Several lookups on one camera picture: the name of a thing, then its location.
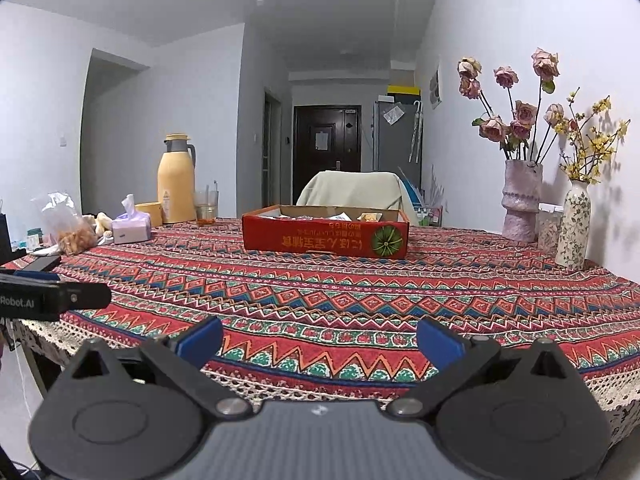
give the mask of patterned tablecloth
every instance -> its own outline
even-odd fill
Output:
[[[551,337],[609,412],[613,442],[640,420],[640,286],[594,265],[568,272],[495,234],[412,228],[406,260],[369,260],[246,251],[240,222],[224,220],[94,248],[56,272],[113,291],[106,309],[18,324],[27,344],[61,364],[89,336],[132,346],[215,314],[224,343],[204,371],[253,402],[387,401],[436,373],[414,334],[428,314],[507,346]]]

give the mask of zigzag pattern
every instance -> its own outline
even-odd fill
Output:
[[[145,244],[66,258],[57,272],[108,283],[113,301],[63,322],[136,344],[215,314],[225,337],[210,369],[359,395],[436,373],[416,348],[425,315],[508,346],[550,336],[588,376],[640,366],[635,283],[593,265],[567,272],[485,232],[412,229],[409,244],[390,262],[245,251],[235,220],[161,228]]]

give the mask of white vase with leaf pattern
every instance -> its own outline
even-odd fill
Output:
[[[571,184],[564,199],[556,264],[571,270],[582,270],[589,240],[591,198],[587,193],[588,182],[572,180]]]

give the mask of red box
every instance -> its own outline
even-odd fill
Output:
[[[379,222],[330,220],[346,213],[381,213]],[[286,215],[294,219],[281,219]],[[313,219],[296,219],[311,216]],[[395,209],[274,205],[242,215],[244,248],[279,253],[329,253],[401,260],[406,256],[409,221]]]

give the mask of yellow thermos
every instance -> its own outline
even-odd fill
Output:
[[[185,134],[167,135],[158,166],[158,202],[162,204],[162,222],[190,222],[196,219],[193,205],[195,191],[196,149]]]

